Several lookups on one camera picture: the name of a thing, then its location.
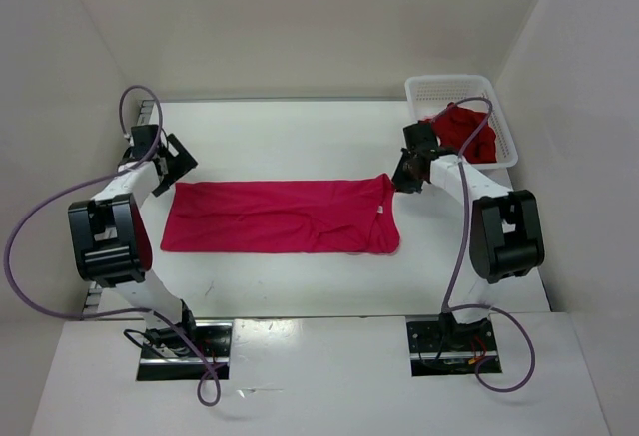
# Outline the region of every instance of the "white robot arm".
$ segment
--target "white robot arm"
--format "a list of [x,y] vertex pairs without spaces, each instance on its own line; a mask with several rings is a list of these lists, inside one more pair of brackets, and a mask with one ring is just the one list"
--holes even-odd
[[[465,195],[455,149],[439,144],[432,125],[419,122],[403,129],[406,148],[392,177],[398,192],[421,192],[423,182],[444,189],[464,205]],[[481,278],[464,303],[494,305],[495,287],[512,276],[525,276],[544,259],[543,238],[534,195],[504,187],[462,161],[471,205],[465,258]],[[460,324],[475,323],[487,311],[455,314]]]
[[[69,223],[76,265],[83,279],[112,288],[135,308],[149,308],[167,317],[195,340],[195,320],[183,301],[167,291],[152,270],[153,255],[139,207],[151,193],[159,195],[197,162],[178,139],[170,135],[147,162],[158,131],[155,125],[134,127],[131,147],[118,171],[130,169],[110,181],[90,200],[69,206]],[[168,144],[177,150],[174,155]],[[143,313],[149,340],[165,345],[176,355],[188,354],[180,338],[152,313]]]

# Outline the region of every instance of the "plastic basket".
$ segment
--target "plastic basket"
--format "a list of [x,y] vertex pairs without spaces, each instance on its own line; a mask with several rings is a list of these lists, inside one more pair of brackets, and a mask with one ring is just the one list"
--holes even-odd
[[[485,97],[492,102],[494,111],[488,125],[495,131],[497,162],[476,164],[480,170],[503,169],[517,163],[518,156],[508,124],[490,81],[480,75],[424,75],[406,80],[406,97],[412,117],[422,120],[442,111],[450,102],[466,97]],[[485,112],[482,102],[469,102],[463,107]]]

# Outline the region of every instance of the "white backdrop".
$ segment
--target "white backdrop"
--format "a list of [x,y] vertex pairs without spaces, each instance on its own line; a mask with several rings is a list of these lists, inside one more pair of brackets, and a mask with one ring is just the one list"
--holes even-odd
[[497,93],[612,434],[637,434],[639,0],[540,0]]
[[403,96],[496,78],[534,0],[82,0],[130,81],[168,98]]

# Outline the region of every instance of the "red cloth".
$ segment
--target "red cloth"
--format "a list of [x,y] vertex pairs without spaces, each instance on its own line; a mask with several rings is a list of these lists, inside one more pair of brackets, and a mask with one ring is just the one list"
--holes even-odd
[[[475,112],[474,110],[456,107],[435,120],[434,124],[432,124],[432,129],[441,139],[443,146],[451,146],[459,150],[485,116],[485,112]],[[495,138],[495,131],[486,125],[470,142],[464,156],[472,164],[493,164],[497,162]]]
[[360,181],[176,184],[165,251],[393,253],[388,175]]

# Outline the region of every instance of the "white tabletop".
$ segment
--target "white tabletop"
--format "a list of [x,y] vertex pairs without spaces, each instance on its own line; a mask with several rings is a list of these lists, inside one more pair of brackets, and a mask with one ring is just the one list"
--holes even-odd
[[[404,145],[402,128],[411,123],[406,102],[221,101],[167,103],[163,109],[167,132],[199,162],[185,182],[392,175]],[[509,186],[505,170],[490,176]],[[394,198],[401,235],[394,255],[169,253],[160,250],[160,241],[173,195],[149,197],[142,217],[156,274],[197,317],[439,313],[461,240],[461,205],[425,185],[421,195]],[[476,279],[466,264],[454,301]],[[505,309],[549,310],[536,270],[499,286]],[[106,290],[99,309],[125,305]]]
[[[411,377],[402,317],[237,320],[215,408],[196,381],[135,381],[139,350],[122,330],[141,321],[66,323],[31,436],[608,434],[570,318],[519,318],[537,370],[512,394],[473,375]],[[493,327],[503,374],[485,378],[511,385],[527,347],[504,317]]]

